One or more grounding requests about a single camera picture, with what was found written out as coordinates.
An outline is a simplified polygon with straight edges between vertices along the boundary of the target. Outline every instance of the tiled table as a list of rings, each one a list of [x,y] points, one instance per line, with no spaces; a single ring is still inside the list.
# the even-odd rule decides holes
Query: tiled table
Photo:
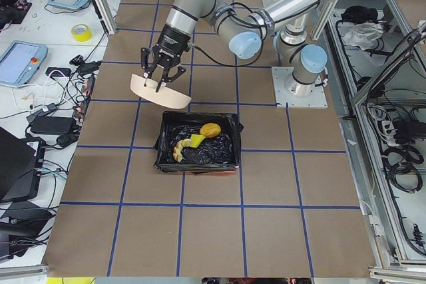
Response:
[[[188,111],[239,115],[241,168],[152,167],[166,109],[129,84],[172,2],[122,0],[47,248],[51,275],[367,277],[374,259],[331,99],[327,110],[276,108],[270,39],[246,68],[189,52],[188,72],[171,85],[193,97]],[[202,21],[193,41],[236,62]]]

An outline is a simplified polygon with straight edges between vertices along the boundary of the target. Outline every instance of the white cloth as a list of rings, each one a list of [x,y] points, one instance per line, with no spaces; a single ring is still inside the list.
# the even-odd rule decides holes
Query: white cloth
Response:
[[[368,50],[377,46],[376,40],[382,35],[383,27],[379,23],[362,23],[354,25],[353,28],[343,36],[342,40],[347,46]]]

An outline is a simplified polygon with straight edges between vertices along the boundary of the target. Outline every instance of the beige plate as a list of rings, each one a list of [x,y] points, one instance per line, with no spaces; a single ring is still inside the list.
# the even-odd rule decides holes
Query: beige plate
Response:
[[[158,82],[152,79],[145,79],[132,74],[130,89],[145,100],[171,109],[183,109],[191,102],[190,96],[186,96],[166,86],[162,86],[158,92],[155,92],[157,86]]]

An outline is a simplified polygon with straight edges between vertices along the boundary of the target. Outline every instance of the yellow tape roll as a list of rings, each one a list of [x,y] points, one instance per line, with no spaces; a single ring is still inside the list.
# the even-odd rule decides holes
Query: yellow tape roll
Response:
[[[71,34],[75,40],[81,43],[83,41],[88,41],[92,37],[91,29],[85,24],[75,25],[71,28]]]

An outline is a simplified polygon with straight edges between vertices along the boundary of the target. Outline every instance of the black plastic bag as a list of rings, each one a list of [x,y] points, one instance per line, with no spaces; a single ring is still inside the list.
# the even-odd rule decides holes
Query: black plastic bag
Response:
[[[199,134],[206,123],[217,123],[221,133],[204,139],[197,148],[184,148],[184,159],[177,162],[173,158],[177,142],[190,138],[191,134]],[[154,167],[166,173],[235,171],[240,166],[242,129],[236,114],[166,111],[154,146],[158,151]]]

